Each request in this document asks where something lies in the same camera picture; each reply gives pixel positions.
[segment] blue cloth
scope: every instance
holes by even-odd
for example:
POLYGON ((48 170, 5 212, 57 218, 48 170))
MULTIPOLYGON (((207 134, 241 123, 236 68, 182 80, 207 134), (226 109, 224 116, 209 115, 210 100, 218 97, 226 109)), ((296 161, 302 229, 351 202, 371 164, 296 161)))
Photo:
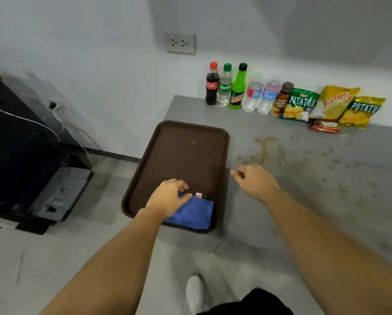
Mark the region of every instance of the blue cloth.
MULTIPOLYGON (((184 192, 178 193, 179 197, 183 195, 185 195, 184 192)), ((164 221, 194 230, 207 230, 211 226, 213 209, 213 201, 193 196, 164 221)))

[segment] mountain dew bottle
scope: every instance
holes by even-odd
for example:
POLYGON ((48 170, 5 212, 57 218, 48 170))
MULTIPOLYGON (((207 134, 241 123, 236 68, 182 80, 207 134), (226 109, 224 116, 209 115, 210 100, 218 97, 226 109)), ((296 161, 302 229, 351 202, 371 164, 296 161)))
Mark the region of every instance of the mountain dew bottle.
POLYGON ((237 78, 231 87, 230 103, 229 106, 232 109, 239 109, 241 107, 242 98, 246 91, 246 73, 247 64, 241 63, 238 68, 237 78))

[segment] oishi potato chips bag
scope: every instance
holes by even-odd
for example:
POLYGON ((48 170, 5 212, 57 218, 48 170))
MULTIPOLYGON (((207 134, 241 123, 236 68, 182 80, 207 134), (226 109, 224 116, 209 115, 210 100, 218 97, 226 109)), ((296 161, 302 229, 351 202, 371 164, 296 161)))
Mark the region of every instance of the oishi potato chips bag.
POLYGON ((308 113, 313 110, 318 97, 313 91, 294 88, 280 118, 308 122, 308 113))
POLYGON ((337 121, 360 89, 360 87, 351 89, 327 85, 321 92, 317 106, 310 113, 309 118, 337 121))
POLYGON ((361 96, 356 97, 346 108, 339 119, 339 126, 356 126, 365 129, 369 119, 385 102, 385 98, 361 96))

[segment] person's right arm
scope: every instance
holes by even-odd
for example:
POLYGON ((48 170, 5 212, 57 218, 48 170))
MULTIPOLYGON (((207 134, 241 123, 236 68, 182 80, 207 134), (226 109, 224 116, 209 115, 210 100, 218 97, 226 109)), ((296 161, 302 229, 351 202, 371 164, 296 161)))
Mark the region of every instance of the person's right arm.
POLYGON ((327 315, 392 314, 392 266, 279 189, 261 166, 231 175, 272 215, 310 292, 327 315))

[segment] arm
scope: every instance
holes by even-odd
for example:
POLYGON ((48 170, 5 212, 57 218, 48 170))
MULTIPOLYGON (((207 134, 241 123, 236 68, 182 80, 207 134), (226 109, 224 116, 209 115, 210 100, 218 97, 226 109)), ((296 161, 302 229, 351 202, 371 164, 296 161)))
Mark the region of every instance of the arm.
POLYGON ((328 315, 392 314, 392 266, 279 189, 260 166, 231 171, 269 210, 310 292, 328 315))
POLYGON ((178 197, 185 189, 182 180, 162 182, 146 207, 81 268, 42 315, 134 314, 159 227, 191 198, 178 197))

